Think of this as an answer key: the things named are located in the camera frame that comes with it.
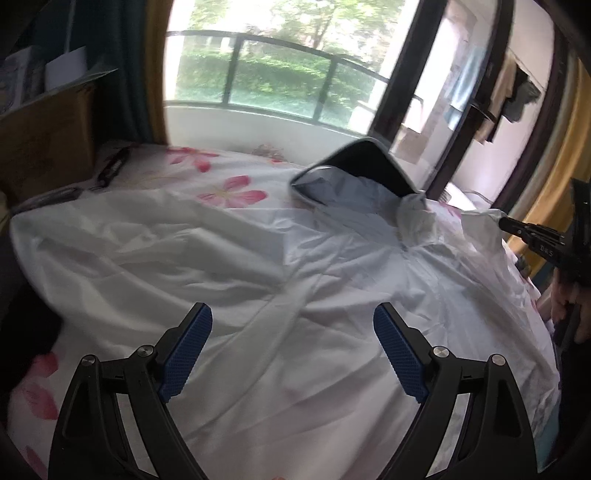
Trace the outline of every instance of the bed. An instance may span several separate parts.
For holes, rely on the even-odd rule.
[[[153,344],[197,301],[213,331],[168,407],[212,479],[379,475],[418,409],[373,332],[384,301],[432,345],[503,354],[541,434],[559,397],[554,353],[491,217],[420,195],[390,219],[315,208],[290,191],[301,169],[139,145],[108,188],[13,218],[23,271],[64,319],[9,405],[8,433],[41,476],[80,358]],[[431,472],[449,461],[466,404],[460,396]],[[120,405],[150,471],[126,397]]]

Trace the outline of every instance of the green foliage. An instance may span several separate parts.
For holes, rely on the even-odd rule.
[[[281,48],[241,57],[232,84],[232,102],[311,117],[330,61]],[[177,99],[220,101],[230,53],[184,52],[178,68]],[[357,101],[367,101],[375,80],[351,67],[338,65],[322,120],[346,127]]]
[[[228,0],[195,0],[189,30],[202,30],[220,20],[228,9]]]
[[[327,34],[350,34],[353,26],[352,35],[364,44],[376,36],[390,35],[388,28],[396,22],[403,4],[404,0],[278,0],[271,12],[282,18],[283,24],[271,34],[320,48]],[[373,56],[367,60],[379,63]]]

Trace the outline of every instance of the curtain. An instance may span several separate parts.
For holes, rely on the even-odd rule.
[[[168,18],[173,0],[147,0],[145,19],[145,90],[154,143],[167,144],[164,122],[163,65]]]
[[[87,66],[98,60],[117,70],[97,81],[96,111],[93,116],[97,144],[110,138],[137,142],[163,142],[164,120],[154,105],[162,110],[162,55],[148,45],[160,42],[164,31],[153,25],[166,24],[165,5],[171,0],[77,0],[71,49],[86,46]],[[70,0],[53,0],[39,12],[33,25],[31,41],[43,47],[44,60],[63,53]]]
[[[540,223],[562,232],[568,229],[573,217],[570,179],[574,177],[589,181],[591,177],[589,161],[591,109],[589,105],[591,105],[591,77],[579,61],[573,110],[560,152],[524,222]],[[519,238],[511,237],[509,246],[516,254],[525,254],[533,275],[544,265],[544,260],[527,250]]]

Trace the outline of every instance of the yellow curtain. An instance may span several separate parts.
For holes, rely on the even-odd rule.
[[[573,113],[564,141],[548,179],[532,208],[525,216],[526,223],[540,223],[564,232],[573,218],[570,179],[589,181],[591,177],[591,77],[579,61],[577,88]],[[531,252],[517,237],[509,239],[516,254],[525,254],[532,276],[544,265],[544,260]]]
[[[173,0],[147,0],[145,24],[145,85],[150,126],[157,144],[168,144],[164,122],[163,64],[166,30]]]

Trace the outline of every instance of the metal railing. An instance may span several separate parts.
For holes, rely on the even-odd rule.
[[[226,83],[222,94],[222,101],[221,102],[202,102],[197,100],[167,100],[165,105],[199,105],[199,106],[217,106],[218,108],[227,108],[227,109],[236,109],[240,111],[248,111],[248,112],[255,112],[255,113],[266,113],[266,114],[273,114],[276,116],[283,116],[290,119],[297,119],[299,121],[305,121],[312,124],[322,124],[330,128],[336,128],[338,130],[344,130],[348,133],[351,133],[348,129],[343,129],[336,127],[335,125],[326,124],[320,121],[320,116],[322,114],[322,110],[326,103],[326,100],[329,95],[330,87],[333,83],[333,79],[335,78],[336,70],[338,65],[344,65],[351,69],[357,70],[362,72],[365,75],[368,75],[371,78],[376,80],[380,80],[384,83],[388,83],[388,79],[386,77],[381,76],[379,73],[370,70],[364,65],[362,61],[355,61],[351,56],[341,56],[335,55],[331,53],[327,53],[325,51],[316,50],[315,48],[305,47],[303,45],[299,45],[297,43],[293,43],[287,40],[280,40],[278,38],[270,38],[264,37],[263,35],[253,35],[248,33],[237,33],[237,32],[228,32],[228,31],[219,31],[219,30],[184,30],[184,31],[169,31],[166,33],[167,37],[177,37],[177,36],[184,36],[184,37],[191,37],[191,36],[200,36],[200,37],[221,37],[221,38],[234,38],[234,46],[232,50],[232,55],[230,57],[230,62],[228,65],[228,73],[226,75]],[[234,83],[234,78],[236,76],[236,69],[238,67],[238,60],[240,58],[240,52],[242,50],[243,44],[245,41],[254,41],[260,43],[266,43],[270,45],[276,45],[280,47],[290,48],[292,50],[298,50],[305,53],[309,53],[315,55],[317,57],[322,57],[324,59],[330,60],[330,64],[328,70],[326,72],[326,77],[324,78],[322,87],[319,90],[318,98],[316,99],[316,107],[314,109],[314,113],[311,117],[309,116],[300,116],[294,115],[291,113],[286,113],[274,109],[267,109],[267,108],[259,108],[259,107],[252,107],[246,105],[240,105],[236,103],[232,103],[230,101],[231,93],[232,93],[232,85]]]

